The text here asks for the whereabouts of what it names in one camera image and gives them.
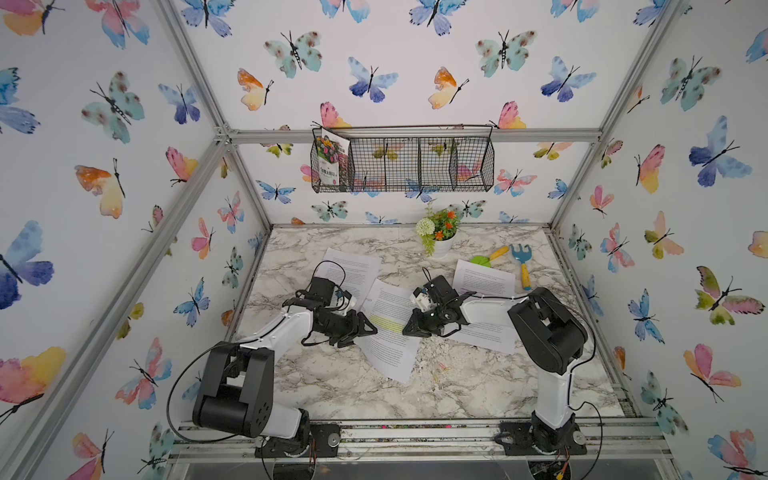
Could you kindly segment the purple highlighted document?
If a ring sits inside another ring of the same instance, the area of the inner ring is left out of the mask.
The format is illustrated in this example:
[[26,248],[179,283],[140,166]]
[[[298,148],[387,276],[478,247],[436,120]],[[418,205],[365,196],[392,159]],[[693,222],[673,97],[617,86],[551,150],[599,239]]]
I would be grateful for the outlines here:
[[469,325],[462,326],[451,339],[512,355],[518,335],[508,311],[517,303],[515,275],[459,260],[452,286],[459,294],[472,295],[460,307]]

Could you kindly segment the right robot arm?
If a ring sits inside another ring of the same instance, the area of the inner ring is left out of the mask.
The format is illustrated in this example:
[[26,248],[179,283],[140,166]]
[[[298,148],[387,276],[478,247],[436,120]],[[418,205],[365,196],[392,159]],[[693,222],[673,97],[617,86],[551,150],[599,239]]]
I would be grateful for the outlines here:
[[515,329],[538,372],[536,407],[528,420],[503,422],[494,442],[507,456],[584,455],[586,440],[570,405],[573,370],[589,340],[585,327],[548,289],[517,297],[459,294],[444,276],[416,288],[403,328],[410,337],[448,338],[480,324]]

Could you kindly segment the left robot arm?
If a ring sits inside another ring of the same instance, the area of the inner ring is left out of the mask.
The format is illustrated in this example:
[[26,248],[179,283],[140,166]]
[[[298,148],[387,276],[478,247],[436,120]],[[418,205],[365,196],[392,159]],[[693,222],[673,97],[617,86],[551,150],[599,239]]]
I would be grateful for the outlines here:
[[194,400],[193,424],[226,434],[210,439],[210,444],[261,437],[263,444],[256,453],[264,457],[312,456],[316,441],[309,413],[274,400],[275,364],[297,343],[313,346],[314,333],[339,349],[376,335],[376,326],[355,306],[352,293],[330,279],[314,277],[257,333],[239,341],[220,341],[199,354],[192,362],[205,359],[206,364]]

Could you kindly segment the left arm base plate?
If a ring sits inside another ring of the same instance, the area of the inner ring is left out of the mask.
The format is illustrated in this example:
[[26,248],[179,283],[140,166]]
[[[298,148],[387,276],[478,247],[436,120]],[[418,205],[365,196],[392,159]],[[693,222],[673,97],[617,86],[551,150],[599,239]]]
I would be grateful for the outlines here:
[[290,439],[270,437],[258,442],[257,459],[335,458],[341,444],[341,427],[335,423],[310,422],[299,426]]

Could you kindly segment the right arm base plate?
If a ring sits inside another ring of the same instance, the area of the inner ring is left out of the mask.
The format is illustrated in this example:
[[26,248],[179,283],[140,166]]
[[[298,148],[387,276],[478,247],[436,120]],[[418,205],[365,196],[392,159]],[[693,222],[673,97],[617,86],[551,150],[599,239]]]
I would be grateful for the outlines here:
[[559,429],[533,420],[502,422],[493,441],[506,456],[587,454],[586,437],[573,420]]

